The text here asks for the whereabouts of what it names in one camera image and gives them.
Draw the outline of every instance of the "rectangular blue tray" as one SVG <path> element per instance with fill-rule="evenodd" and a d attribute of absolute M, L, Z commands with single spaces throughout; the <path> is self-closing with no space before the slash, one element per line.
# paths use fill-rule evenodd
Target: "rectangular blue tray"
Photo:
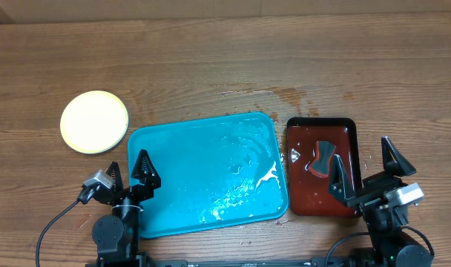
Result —
<path fill-rule="evenodd" d="M 141 149 L 162 183 L 142 202 L 143 238 L 276 219 L 289 206 L 274 124 L 264 113 L 140 128 L 128 140 L 129 174 Z"/>

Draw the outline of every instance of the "wooden table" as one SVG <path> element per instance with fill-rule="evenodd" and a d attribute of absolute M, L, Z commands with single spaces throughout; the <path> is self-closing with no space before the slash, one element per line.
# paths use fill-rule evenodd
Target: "wooden table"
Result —
<path fill-rule="evenodd" d="M 39 233 L 73 202 L 88 173 L 118 161 L 63 142 L 69 101 L 106 90 L 147 125 L 263 111 L 282 153 L 293 116 L 356 121 L 363 177 L 381 170 L 389 135 L 418 169 L 426 199 L 411 225 L 431 239 L 434 266 L 451 266 L 451 13 L 200 19 L 0 26 L 0 266 L 33 266 Z M 75 207 L 47 233 L 42 266 L 96 258 L 90 230 L 110 208 Z M 324 255 L 364 230 L 296 217 L 144 241 L 155 259 L 272 260 Z M 356 240 L 344 246 L 367 245 Z"/>

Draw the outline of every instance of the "wire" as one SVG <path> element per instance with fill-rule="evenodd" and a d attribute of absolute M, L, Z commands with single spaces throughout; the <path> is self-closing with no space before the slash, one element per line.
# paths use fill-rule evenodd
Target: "wire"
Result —
<path fill-rule="evenodd" d="M 329 260 L 329 256 L 331 256 L 331 253 L 342 243 L 346 242 L 347 240 L 350 240 L 351 238 L 354 237 L 361 237 L 361 236 L 365 236 L 365 235 L 370 235 L 369 232 L 362 232 L 362 233 L 355 233 L 355 234 L 351 234 L 347 237 L 342 238 L 341 240 L 337 241 L 329 250 L 328 250 L 328 254 L 326 255 L 326 259 L 324 259 L 324 267 L 328 267 L 328 260 Z"/>
<path fill-rule="evenodd" d="M 410 231 L 416 233 L 421 239 L 425 241 L 425 243 L 428 246 L 428 250 L 430 251 L 430 256 L 432 256 L 432 259 L 435 257 L 435 251 L 433 250 L 432 244 L 430 243 L 430 240 L 428 240 L 427 237 L 425 237 L 424 234 L 422 234 L 419 230 L 412 228 L 410 226 L 402 226 L 401 229 L 409 229 Z"/>
<path fill-rule="evenodd" d="M 45 236 L 47 230 L 49 229 L 49 227 L 52 226 L 52 224 L 54 224 L 60 217 L 62 217 L 62 215 L 66 214 L 68 211 L 70 211 L 75 205 L 77 205 L 79 203 L 79 200 L 74 201 L 74 203 L 70 204 L 70 206 L 68 206 L 68 208 L 66 208 L 63 212 L 61 212 L 59 215 L 57 215 L 56 217 L 54 217 L 53 220 L 51 220 L 45 227 L 44 230 L 42 230 L 41 235 L 39 236 L 38 239 L 38 245 L 36 246 L 36 267 L 40 267 L 39 266 L 39 250 L 41 249 L 41 241 L 42 238 Z"/>

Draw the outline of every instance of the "tray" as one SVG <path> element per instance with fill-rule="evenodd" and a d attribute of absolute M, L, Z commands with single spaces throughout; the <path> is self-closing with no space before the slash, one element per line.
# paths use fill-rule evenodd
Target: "tray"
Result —
<path fill-rule="evenodd" d="M 140 149 L 162 180 L 142 202 L 143 238 L 276 219 L 288 208 L 273 121 L 264 113 L 140 128 L 128 140 L 129 174 Z"/>
<path fill-rule="evenodd" d="M 320 157 L 318 141 L 335 145 L 333 154 L 340 155 L 354 188 L 362 188 L 356 125 L 351 119 L 291 118 L 287 123 L 291 210 L 296 215 L 359 217 L 328 193 L 329 173 L 313 170 Z M 325 163 L 331 168 L 331 162 Z"/>

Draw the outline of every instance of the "round plate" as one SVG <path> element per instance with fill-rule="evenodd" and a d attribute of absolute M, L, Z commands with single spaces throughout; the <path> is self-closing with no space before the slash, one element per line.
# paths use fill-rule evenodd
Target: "round plate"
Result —
<path fill-rule="evenodd" d="M 75 151 L 96 154 L 117 145 L 127 132 L 128 112 L 109 92 L 94 90 L 73 99 L 61 117 L 61 135 Z"/>

